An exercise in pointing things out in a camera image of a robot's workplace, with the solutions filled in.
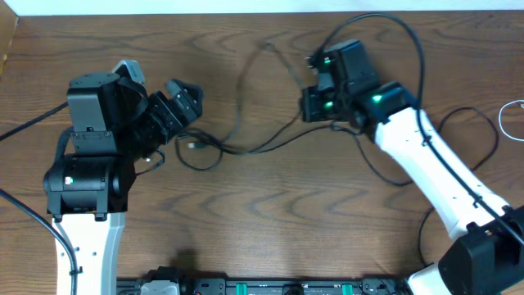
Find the white wall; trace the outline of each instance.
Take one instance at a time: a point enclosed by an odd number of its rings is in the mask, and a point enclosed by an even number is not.
[[[19,16],[521,10],[524,0],[5,0]]]

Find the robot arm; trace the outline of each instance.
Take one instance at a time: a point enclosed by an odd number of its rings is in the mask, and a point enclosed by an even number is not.
[[[422,112],[422,125],[431,136],[433,145],[453,167],[469,187],[474,188],[483,200],[500,215],[504,215],[508,203],[489,190],[442,140],[426,113]],[[444,222],[449,238],[455,241],[468,233],[472,222],[483,226],[494,218],[474,200],[422,142],[416,121],[416,111],[410,107],[389,117],[386,124],[380,123],[375,133],[375,143],[390,155],[408,173],[435,207]]]
[[[304,91],[304,121],[349,121],[395,159],[422,190],[454,245],[435,265],[408,279],[418,294],[495,294],[524,279],[524,247],[476,201],[430,149],[425,138],[474,193],[519,235],[524,207],[513,210],[489,190],[435,131],[401,84],[381,85],[359,40],[320,52],[318,85]],[[417,121],[420,111],[421,135]]]
[[[46,173],[47,212],[53,227],[75,250],[77,294],[115,295],[120,240],[134,162],[149,157],[202,114],[198,86],[172,79],[147,96],[136,61],[121,61],[112,73],[71,80],[67,93],[75,154],[58,155]],[[56,243],[57,294],[71,294],[70,262]]]

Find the white cable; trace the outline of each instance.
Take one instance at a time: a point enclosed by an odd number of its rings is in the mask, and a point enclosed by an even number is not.
[[[506,103],[505,105],[503,105],[500,108],[500,111],[499,111],[499,127],[500,127],[500,131],[502,131],[502,133],[504,135],[508,136],[509,138],[511,138],[513,140],[524,142],[524,138],[514,138],[513,136],[507,134],[506,131],[504,131],[504,128],[502,128],[502,111],[504,110],[504,108],[506,108],[507,106],[509,106],[511,104],[514,104],[515,102],[524,102],[524,100],[518,99],[516,101],[508,102],[508,103]]]

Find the green connector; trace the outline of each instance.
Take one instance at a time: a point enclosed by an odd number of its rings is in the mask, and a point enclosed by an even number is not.
[[[244,283],[237,284],[237,295],[247,295],[247,284],[244,284]]]
[[[342,295],[354,295],[353,285],[352,284],[343,284],[342,285]]]

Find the wood grain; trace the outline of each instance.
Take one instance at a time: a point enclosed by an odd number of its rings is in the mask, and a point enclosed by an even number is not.
[[[140,61],[150,92],[171,78],[200,84],[205,113],[196,126],[226,134],[235,114],[237,76],[257,43],[275,43],[313,83],[304,57],[350,15],[26,17],[0,83],[0,132],[64,102],[75,76],[133,58]],[[478,107],[495,120],[505,102],[522,98],[522,12],[399,16],[418,31],[427,54],[425,108],[434,122],[463,106]],[[416,90],[415,52],[400,29],[369,20],[339,39],[348,38],[365,42],[384,80],[397,79]],[[250,147],[294,116],[300,92],[276,58],[264,53],[246,77],[243,95],[242,131],[234,143]],[[522,121],[518,109],[511,109],[504,123],[522,137]],[[0,143],[0,185],[41,214],[46,206],[42,178],[59,133],[69,125],[65,110]],[[297,124],[282,137],[313,126]],[[486,122],[468,112],[450,120],[443,137],[470,166],[493,143]],[[384,175],[406,179],[376,146],[363,145]],[[405,275],[420,267],[417,233],[428,201],[415,186],[382,183],[348,136],[318,131],[265,155],[226,156],[209,173],[179,164],[172,145],[165,152],[165,166],[139,178],[130,193],[120,247],[122,277],[169,265],[232,277]],[[209,149],[184,152],[199,165],[215,156]],[[524,204],[523,157],[521,144],[502,138],[496,155],[477,172],[515,207]],[[51,237],[6,202],[0,202],[0,216],[2,293],[55,292]],[[422,241],[429,260],[449,246],[436,216]],[[524,293],[524,285],[508,293]]]

